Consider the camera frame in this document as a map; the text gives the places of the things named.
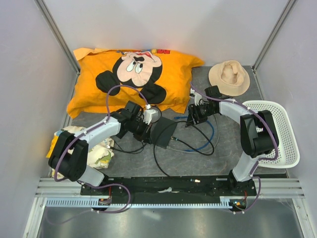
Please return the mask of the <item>black network switch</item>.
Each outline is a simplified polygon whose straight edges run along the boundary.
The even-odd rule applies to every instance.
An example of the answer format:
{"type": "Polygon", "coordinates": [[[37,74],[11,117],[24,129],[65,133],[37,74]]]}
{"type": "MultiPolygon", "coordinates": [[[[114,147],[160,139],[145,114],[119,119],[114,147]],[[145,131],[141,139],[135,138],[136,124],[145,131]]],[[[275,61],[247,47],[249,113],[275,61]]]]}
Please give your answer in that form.
{"type": "Polygon", "coordinates": [[[168,118],[161,117],[154,126],[154,129],[151,131],[151,143],[160,148],[166,149],[176,127],[176,122],[168,118]]]}

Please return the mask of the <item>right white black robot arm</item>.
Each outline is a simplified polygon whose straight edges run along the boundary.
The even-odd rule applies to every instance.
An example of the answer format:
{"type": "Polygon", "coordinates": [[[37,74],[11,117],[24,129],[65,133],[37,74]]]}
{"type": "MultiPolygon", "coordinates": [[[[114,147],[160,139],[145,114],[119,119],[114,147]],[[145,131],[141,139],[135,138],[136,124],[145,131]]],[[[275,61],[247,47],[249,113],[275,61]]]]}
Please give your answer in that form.
{"type": "Polygon", "coordinates": [[[242,154],[237,165],[229,172],[227,189],[238,195],[251,187],[252,176],[271,152],[278,152],[279,139],[272,113],[269,110],[254,111],[220,93],[217,86],[210,86],[204,92],[190,89],[194,103],[188,106],[187,125],[205,122],[209,116],[226,116],[240,126],[242,154]]]}

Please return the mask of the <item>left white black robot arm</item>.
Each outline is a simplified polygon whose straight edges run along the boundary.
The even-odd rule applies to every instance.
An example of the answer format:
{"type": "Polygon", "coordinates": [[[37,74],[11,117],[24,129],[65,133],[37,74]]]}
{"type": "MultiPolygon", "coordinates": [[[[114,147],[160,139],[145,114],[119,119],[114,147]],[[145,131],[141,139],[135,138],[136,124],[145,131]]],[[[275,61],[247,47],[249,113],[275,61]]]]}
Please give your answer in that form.
{"type": "Polygon", "coordinates": [[[108,176],[87,164],[89,151],[103,140],[130,132],[138,141],[150,143],[151,127],[159,117],[150,105],[141,107],[129,101],[123,109],[108,114],[100,122],[76,133],[63,131],[57,138],[48,165],[54,169],[54,180],[78,181],[103,195],[107,193],[108,176]]]}

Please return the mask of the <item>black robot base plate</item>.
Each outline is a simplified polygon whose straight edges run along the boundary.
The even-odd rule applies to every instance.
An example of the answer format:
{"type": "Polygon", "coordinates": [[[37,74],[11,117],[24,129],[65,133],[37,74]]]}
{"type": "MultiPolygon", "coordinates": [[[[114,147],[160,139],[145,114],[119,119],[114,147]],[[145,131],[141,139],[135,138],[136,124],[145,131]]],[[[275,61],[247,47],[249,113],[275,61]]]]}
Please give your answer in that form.
{"type": "Polygon", "coordinates": [[[110,195],[115,202],[216,202],[221,196],[242,197],[257,195],[254,181],[234,182],[226,176],[183,176],[183,177],[112,177],[103,185],[117,183],[118,186],[95,189],[82,186],[81,195],[110,195]]]}

